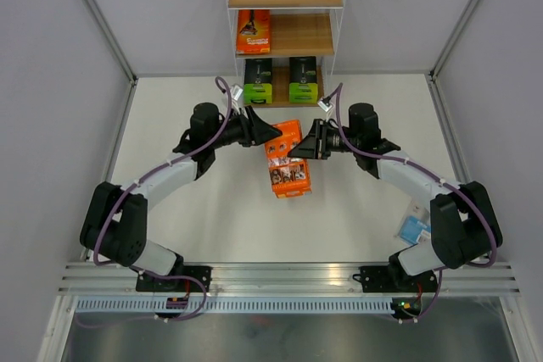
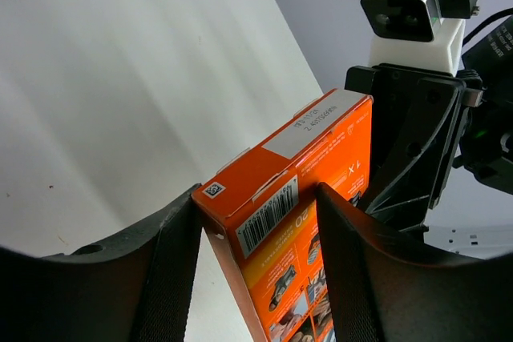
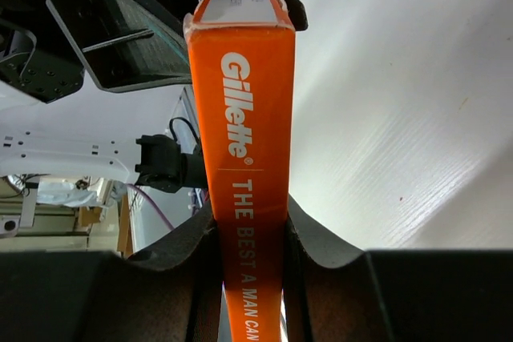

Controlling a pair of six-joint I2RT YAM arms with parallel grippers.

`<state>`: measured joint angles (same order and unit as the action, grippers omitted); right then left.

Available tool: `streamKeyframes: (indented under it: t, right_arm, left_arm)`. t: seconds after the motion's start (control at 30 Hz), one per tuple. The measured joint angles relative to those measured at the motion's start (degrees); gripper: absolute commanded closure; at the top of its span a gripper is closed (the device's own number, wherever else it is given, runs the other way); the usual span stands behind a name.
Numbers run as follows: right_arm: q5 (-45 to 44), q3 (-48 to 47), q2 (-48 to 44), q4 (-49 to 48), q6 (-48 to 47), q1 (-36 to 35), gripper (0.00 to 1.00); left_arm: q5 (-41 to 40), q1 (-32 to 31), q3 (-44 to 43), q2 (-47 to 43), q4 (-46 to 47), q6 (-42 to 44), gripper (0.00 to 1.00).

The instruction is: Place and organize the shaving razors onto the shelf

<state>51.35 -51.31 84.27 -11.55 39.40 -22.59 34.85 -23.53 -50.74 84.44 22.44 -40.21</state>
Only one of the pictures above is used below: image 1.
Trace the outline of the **orange razor box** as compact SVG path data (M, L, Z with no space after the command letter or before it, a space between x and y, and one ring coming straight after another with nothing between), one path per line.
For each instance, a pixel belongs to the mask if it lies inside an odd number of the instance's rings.
M269 9L240 9L236 53L260 55L271 51L271 14Z
M282 135L265 143L271 189L277 198L296 198L311 193L311 176L305 159L290 158L288 153L302 140L298 120L275 124Z

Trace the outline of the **black green razor box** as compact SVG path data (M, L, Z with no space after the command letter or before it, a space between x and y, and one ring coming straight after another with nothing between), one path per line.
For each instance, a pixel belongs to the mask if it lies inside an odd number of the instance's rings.
M244 67L244 103L272 103L272 59L247 58Z
M317 97L316 57L290 57L288 84L289 102L316 103Z

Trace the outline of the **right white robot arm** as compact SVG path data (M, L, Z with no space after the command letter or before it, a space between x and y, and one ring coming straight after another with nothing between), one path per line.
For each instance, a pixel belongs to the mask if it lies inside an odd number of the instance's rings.
M314 120L288 155L326 160L332 153L353 153L362 170L399 188L428 211L429 240L389 257L389 284L406 290L430 271L493 265L503 237L486 188L477 181L447 181L411 159L382 136L371 104L353 104L348 115L347 125L339 118ZM489 259L482 264L478 259L483 255Z

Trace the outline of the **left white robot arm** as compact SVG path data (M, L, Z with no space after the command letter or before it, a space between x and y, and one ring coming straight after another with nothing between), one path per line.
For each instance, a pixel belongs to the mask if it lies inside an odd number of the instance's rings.
M215 162L216 149L234 143L260 146L281 134L251 107L222 114L213 103L198 104L188 129L162 164L124 186L104 181L95 188L81 228L81 245L108 263L152 276L165 290L177 290L185 281L184 259L148 239L148 213L201 178Z

